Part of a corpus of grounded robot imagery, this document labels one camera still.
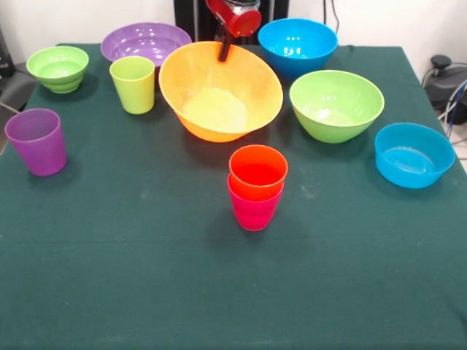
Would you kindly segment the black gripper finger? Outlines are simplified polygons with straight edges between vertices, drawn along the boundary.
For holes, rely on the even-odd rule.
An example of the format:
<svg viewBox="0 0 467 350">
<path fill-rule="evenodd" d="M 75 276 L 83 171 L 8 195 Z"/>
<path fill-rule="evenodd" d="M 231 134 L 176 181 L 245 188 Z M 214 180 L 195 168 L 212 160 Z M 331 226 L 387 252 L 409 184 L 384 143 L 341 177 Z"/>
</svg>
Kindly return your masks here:
<svg viewBox="0 0 467 350">
<path fill-rule="evenodd" d="M 226 62 L 228 58 L 229 49 L 230 49 L 233 39 L 234 37 L 232 36 L 231 33 L 226 33 L 225 36 L 223 37 L 223 40 L 220 46 L 220 51 L 217 57 L 219 62 Z"/>
</svg>

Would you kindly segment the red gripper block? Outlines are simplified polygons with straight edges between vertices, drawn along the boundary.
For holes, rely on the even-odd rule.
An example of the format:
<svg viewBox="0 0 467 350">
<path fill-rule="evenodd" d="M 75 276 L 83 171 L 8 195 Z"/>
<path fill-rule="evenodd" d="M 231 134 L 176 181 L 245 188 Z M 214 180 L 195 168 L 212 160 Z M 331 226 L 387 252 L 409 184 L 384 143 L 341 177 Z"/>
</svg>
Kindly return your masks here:
<svg viewBox="0 0 467 350">
<path fill-rule="evenodd" d="M 260 1 L 206 0 L 205 3 L 233 37 L 251 36 L 260 27 Z"/>
</svg>

